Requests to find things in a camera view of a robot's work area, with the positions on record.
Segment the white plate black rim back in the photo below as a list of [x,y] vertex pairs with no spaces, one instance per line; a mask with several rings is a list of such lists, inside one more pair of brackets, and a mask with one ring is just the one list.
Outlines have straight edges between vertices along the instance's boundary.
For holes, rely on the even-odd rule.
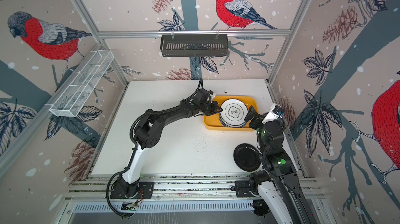
[[242,124],[248,113],[247,106],[240,100],[228,99],[221,105],[221,116],[229,124]]

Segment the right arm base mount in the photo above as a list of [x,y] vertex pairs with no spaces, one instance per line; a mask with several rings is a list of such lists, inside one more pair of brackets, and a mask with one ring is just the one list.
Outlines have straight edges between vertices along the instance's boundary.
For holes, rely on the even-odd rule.
[[263,182],[271,182],[271,177],[264,170],[250,174],[249,178],[246,180],[236,180],[234,182],[236,197],[259,197],[258,186]]

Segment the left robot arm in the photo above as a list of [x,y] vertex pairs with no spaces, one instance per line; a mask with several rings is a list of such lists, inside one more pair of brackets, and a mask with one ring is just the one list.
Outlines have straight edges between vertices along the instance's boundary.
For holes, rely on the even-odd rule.
[[107,191],[111,193],[108,195],[112,199],[132,199],[141,193],[139,180],[146,153],[158,144],[164,127],[181,119],[221,113],[223,109],[214,98],[211,90],[204,89],[201,79],[195,92],[182,99],[177,106],[160,111],[148,109],[138,117],[129,130],[134,144],[132,155],[127,167],[110,178]]

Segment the white plate black rim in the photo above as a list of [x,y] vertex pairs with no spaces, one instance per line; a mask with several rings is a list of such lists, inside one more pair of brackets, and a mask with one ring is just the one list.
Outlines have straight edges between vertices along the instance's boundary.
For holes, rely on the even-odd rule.
[[227,128],[243,128],[248,122],[244,121],[242,124],[229,124],[221,116],[219,116],[219,121],[223,127]]
[[240,100],[228,99],[221,105],[221,116],[229,124],[242,124],[248,113],[247,106]]

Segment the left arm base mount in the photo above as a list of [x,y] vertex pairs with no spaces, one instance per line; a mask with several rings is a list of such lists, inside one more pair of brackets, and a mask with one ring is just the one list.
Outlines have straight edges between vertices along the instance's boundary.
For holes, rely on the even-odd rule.
[[154,182],[137,181],[127,184],[125,181],[116,181],[112,184],[111,199],[151,199],[154,191]]

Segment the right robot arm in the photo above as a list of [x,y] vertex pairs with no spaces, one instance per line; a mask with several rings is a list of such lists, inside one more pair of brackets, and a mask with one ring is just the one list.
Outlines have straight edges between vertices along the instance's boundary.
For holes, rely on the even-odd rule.
[[301,189],[296,169],[283,149],[283,108],[273,104],[266,115],[250,106],[245,120],[256,130],[262,171],[250,176],[251,192],[259,195],[279,224],[315,224],[317,221]]

